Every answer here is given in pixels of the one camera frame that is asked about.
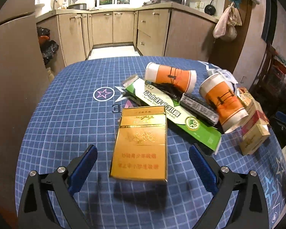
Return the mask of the golden cigarette pack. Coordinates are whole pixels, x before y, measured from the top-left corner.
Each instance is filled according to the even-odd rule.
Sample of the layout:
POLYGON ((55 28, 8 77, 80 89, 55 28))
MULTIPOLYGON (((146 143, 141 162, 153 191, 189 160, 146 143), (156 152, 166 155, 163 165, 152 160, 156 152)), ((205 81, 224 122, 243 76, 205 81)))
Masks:
POLYGON ((109 176, 119 180, 166 182, 167 172, 165 107, 123 109, 109 176))

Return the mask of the beige kitchen cabinets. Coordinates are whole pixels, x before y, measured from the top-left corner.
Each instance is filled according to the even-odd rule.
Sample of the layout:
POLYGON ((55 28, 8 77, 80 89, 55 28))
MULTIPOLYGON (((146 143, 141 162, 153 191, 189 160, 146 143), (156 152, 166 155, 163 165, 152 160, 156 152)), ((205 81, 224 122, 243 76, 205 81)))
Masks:
POLYGON ((218 19, 174 2, 139 8, 55 9, 36 18, 59 45, 53 71, 86 60, 93 49, 134 46, 144 56, 207 61, 218 19))

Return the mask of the black trash bags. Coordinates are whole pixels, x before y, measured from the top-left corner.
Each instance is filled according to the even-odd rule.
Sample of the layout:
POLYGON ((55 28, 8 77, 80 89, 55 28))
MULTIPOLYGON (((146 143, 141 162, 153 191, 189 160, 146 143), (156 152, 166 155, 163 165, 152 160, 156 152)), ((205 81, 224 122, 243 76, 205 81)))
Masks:
POLYGON ((47 65, 54 58, 54 55, 59 49, 59 45, 54 40, 51 40, 50 29, 39 26, 37 26, 36 29, 43 62, 47 65))

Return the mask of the red gold cigarette pack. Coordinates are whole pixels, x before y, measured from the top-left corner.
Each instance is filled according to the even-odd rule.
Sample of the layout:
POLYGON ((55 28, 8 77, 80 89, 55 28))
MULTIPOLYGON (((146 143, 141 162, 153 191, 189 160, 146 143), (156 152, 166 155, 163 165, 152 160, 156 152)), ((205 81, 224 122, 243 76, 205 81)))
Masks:
POLYGON ((236 95, 248 113, 248 116, 241 120, 242 135, 248 133, 257 123, 263 126, 269 125, 269 120, 263 112, 260 103, 253 98, 246 88, 238 87, 236 95))

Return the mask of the beige open cigarette pack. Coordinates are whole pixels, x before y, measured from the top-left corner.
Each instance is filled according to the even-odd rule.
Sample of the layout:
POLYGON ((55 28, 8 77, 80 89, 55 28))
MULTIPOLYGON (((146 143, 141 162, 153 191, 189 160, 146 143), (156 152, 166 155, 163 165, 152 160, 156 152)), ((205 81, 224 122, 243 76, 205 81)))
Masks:
POLYGON ((261 144, 270 136, 268 125, 260 122, 255 123, 250 129, 243 126, 241 128, 242 139, 239 143, 242 155, 252 155, 261 144))

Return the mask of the orange paper cup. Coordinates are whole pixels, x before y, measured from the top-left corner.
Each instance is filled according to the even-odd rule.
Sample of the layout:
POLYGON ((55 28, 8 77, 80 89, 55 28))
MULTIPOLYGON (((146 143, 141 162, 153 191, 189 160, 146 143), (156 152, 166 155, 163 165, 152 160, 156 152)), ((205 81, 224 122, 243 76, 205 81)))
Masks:
POLYGON ((206 78, 200 85, 199 93, 219 115, 224 133, 234 131, 248 117, 245 107, 220 73, 206 78))
POLYGON ((183 70, 150 62, 145 71, 145 80, 156 84, 171 84, 183 93, 194 90, 197 73, 195 70, 183 70))

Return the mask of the crumpled white blue paper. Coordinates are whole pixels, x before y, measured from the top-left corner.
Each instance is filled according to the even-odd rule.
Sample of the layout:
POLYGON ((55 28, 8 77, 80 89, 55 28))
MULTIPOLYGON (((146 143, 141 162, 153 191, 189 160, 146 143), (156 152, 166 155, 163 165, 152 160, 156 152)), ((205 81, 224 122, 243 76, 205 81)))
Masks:
POLYGON ((238 81, 235 79, 235 77, 232 75, 232 73, 228 70, 225 69, 208 69, 207 70, 207 74, 208 76, 211 76, 213 74, 219 73, 225 80, 226 84, 229 86, 229 88, 235 92, 235 90, 237 89, 237 84, 238 81))

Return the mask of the silver blister pack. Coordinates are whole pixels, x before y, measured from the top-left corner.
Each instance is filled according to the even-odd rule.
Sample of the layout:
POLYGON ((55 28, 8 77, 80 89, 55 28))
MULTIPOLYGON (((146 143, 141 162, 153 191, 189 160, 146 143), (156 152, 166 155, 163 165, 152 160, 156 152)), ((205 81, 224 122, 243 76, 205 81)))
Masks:
POLYGON ((219 115, 216 111, 194 95, 183 93, 179 104, 211 126, 215 126, 219 122, 219 115))

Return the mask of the green white carton box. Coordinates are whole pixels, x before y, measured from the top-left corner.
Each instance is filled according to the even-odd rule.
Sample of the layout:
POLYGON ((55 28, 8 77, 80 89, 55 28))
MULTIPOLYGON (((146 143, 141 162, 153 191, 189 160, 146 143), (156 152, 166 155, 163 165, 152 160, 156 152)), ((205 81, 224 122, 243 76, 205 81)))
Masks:
POLYGON ((217 154, 222 141, 221 133, 205 124, 192 112, 182 107, 163 91, 134 74, 123 81, 124 88, 149 106, 164 106, 167 118, 197 141, 217 154))

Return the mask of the hanging cloth bags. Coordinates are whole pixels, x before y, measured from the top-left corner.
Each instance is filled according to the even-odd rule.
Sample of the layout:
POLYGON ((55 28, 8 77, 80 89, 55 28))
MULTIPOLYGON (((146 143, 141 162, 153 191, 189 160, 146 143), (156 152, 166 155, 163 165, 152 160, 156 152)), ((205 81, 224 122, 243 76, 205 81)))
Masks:
POLYGON ((215 39, 222 39, 231 42, 237 37, 236 26, 242 26, 242 20, 239 10, 236 6, 237 0, 229 0, 231 3, 221 15, 218 23, 213 30, 213 37, 215 39))

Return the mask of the beige refrigerator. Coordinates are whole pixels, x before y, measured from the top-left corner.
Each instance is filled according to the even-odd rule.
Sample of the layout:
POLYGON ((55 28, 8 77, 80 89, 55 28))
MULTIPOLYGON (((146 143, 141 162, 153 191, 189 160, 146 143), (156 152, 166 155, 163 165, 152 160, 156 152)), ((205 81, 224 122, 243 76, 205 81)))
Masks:
POLYGON ((0 212, 14 217, 15 173, 27 125, 49 86, 39 48, 35 0, 0 10, 0 212))

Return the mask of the small black hanging pan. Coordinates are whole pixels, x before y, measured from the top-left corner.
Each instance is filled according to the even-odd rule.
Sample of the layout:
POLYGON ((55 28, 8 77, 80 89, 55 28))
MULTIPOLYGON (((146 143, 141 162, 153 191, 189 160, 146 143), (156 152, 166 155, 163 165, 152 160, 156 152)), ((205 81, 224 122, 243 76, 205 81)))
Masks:
POLYGON ((205 9, 204 9, 204 12, 205 14, 208 14, 208 15, 215 15, 215 12, 216 12, 216 8, 214 7, 213 5, 213 2, 215 0, 211 0, 210 4, 208 4, 205 9))

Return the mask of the blue grid table mat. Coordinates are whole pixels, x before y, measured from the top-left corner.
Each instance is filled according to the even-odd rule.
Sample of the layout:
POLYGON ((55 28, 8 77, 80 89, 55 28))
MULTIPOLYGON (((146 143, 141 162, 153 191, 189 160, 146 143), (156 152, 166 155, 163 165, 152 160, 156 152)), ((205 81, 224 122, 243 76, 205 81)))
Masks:
POLYGON ((277 228, 286 160, 260 104, 205 61, 72 64, 22 141, 19 228, 277 228))

